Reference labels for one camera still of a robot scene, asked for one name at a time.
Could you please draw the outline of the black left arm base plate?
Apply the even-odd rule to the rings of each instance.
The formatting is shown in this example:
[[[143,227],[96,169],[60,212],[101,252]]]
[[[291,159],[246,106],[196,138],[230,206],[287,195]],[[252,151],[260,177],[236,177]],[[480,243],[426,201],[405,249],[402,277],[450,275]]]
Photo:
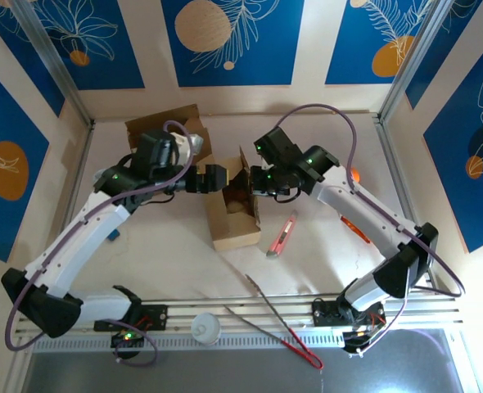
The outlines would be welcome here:
[[[127,323],[138,330],[164,331],[168,319],[167,305],[132,305],[119,322]]]

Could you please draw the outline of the grey metal panel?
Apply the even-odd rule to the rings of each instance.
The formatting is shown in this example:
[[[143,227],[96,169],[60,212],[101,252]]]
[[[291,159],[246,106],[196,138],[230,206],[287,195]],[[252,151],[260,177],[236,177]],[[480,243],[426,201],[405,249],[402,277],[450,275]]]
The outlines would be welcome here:
[[[154,365],[108,351],[39,352],[23,393],[483,393],[442,329],[394,330],[364,357],[317,348],[321,370],[285,348],[162,350]]]

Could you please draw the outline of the blue floral wall panel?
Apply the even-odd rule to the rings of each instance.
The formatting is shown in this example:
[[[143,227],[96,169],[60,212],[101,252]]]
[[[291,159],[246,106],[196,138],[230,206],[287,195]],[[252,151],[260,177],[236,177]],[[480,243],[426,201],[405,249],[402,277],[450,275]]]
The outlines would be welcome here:
[[[390,84],[434,0],[347,0],[327,85]]]
[[[0,82],[0,260],[9,259],[48,140]]]
[[[144,88],[118,0],[35,0],[32,8],[77,89]]]
[[[305,0],[161,0],[181,88],[289,85]]]
[[[483,54],[424,133],[468,251],[483,246]]]
[[[0,0],[0,37],[39,90],[52,112],[59,116],[65,97],[13,14],[8,0]]]
[[[454,113],[483,113],[483,0],[453,0],[405,90],[409,110],[426,117],[455,93]]]

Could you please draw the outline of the white lidded cup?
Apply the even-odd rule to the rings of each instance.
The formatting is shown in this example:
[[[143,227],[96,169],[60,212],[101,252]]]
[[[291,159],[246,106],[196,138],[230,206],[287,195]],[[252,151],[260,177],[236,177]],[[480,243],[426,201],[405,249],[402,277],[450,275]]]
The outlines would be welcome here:
[[[192,320],[191,332],[197,342],[204,346],[212,346],[221,335],[219,319],[211,313],[198,314]]]

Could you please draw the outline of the pink utility knife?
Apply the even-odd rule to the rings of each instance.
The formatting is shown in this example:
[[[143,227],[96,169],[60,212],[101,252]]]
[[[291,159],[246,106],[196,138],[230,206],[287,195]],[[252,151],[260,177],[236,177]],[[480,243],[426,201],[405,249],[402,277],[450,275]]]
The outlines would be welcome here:
[[[282,229],[278,236],[275,238],[275,240],[266,251],[267,258],[278,258],[281,255],[296,225],[297,218],[298,212],[294,210],[282,226]]]

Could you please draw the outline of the orange snack bag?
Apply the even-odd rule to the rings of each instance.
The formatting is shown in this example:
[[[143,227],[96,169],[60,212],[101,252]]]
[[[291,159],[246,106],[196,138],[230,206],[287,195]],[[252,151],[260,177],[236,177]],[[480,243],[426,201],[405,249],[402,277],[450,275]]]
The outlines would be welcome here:
[[[364,242],[367,244],[370,244],[371,241],[370,239],[358,228],[356,227],[353,223],[351,223],[346,217],[341,216],[340,220],[353,232],[355,233],[358,237],[360,237]]]

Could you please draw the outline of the brown taped cardboard box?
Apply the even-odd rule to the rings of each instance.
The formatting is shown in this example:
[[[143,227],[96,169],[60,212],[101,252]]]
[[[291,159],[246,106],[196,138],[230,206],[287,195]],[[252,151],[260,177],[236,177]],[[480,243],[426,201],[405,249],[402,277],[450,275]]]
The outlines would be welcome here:
[[[204,195],[205,212],[213,247],[216,251],[229,251],[253,246],[260,241],[260,217],[256,197],[251,194],[250,168],[243,151],[234,157],[217,161],[229,172],[228,186],[219,192]],[[229,214],[226,205],[240,201],[246,212]]]
[[[167,120],[173,120],[187,128],[190,134],[203,138],[200,152],[194,156],[193,164],[213,164],[214,156],[207,128],[202,124],[197,104],[182,106],[160,113],[143,116],[125,123],[131,152],[135,152],[140,136],[146,131],[162,129]]]

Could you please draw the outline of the aluminium table edge rail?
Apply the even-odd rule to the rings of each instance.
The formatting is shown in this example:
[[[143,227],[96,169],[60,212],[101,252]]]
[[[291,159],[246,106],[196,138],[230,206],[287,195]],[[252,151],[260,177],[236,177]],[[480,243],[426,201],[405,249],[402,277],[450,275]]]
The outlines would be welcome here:
[[[332,300],[329,295],[319,296]],[[311,303],[316,296],[271,296],[270,302],[287,324],[295,331],[307,331],[314,328],[333,331],[357,331],[367,326],[315,327]],[[226,305],[236,314],[271,332],[282,332],[284,327],[265,304],[261,296],[227,297],[213,299],[154,300],[151,305],[167,305],[168,319],[165,333],[189,333],[192,320],[201,313],[215,315],[225,332],[243,332],[247,325],[232,316],[223,306]],[[447,296],[432,295],[416,291],[406,301],[386,300],[383,302],[385,325],[392,323],[392,328],[448,328],[461,325],[464,317],[458,302]]]

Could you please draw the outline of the aluminium frame post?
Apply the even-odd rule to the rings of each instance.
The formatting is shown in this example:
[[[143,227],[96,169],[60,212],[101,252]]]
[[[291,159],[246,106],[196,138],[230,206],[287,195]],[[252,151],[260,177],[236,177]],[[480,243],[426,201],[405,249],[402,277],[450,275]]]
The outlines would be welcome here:
[[[37,14],[27,0],[8,0],[11,11],[20,27],[38,53],[41,62],[47,68],[61,94],[71,104],[76,115],[89,128],[93,126],[93,118],[79,96],[79,91],[71,78],[56,47],[49,38]]]
[[[386,99],[377,112],[379,124],[384,125],[387,122],[396,109],[399,100],[405,95],[405,89],[427,54],[453,3],[454,0],[432,0],[431,8],[393,80]]]

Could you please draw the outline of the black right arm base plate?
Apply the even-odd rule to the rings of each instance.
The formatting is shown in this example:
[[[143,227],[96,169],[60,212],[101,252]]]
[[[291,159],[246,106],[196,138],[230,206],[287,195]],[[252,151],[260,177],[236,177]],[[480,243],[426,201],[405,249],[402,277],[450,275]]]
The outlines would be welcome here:
[[[311,309],[315,327],[358,327],[386,323],[381,302],[374,303],[365,311],[356,311],[343,302],[318,297],[311,303]]]

